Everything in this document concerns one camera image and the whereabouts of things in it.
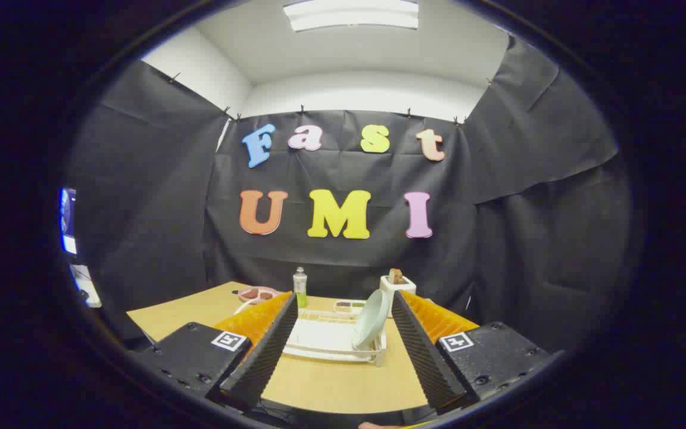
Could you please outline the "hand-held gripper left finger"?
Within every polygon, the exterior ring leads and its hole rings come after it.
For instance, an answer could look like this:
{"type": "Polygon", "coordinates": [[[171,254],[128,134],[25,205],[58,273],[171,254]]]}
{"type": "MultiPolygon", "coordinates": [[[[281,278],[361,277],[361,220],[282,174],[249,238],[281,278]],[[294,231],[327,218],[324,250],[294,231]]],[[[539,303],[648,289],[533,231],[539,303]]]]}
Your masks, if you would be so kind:
{"type": "Polygon", "coordinates": [[[229,316],[194,321],[141,352],[141,363],[173,387],[247,411],[256,407],[299,315],[292,291],[229,316]]]}

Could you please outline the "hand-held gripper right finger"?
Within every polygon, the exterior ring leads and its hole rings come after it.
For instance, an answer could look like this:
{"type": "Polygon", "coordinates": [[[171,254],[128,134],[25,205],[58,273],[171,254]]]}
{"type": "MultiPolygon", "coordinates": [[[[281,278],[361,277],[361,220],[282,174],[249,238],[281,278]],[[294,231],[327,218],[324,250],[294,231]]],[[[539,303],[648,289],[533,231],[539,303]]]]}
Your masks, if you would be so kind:
{"type": "Polygon", "coordinates": [[[428,405],[440,415],[497,396],[552,361],[501,321],[475,324],[408,291],[394,293],[392,315],[428,405]]]}

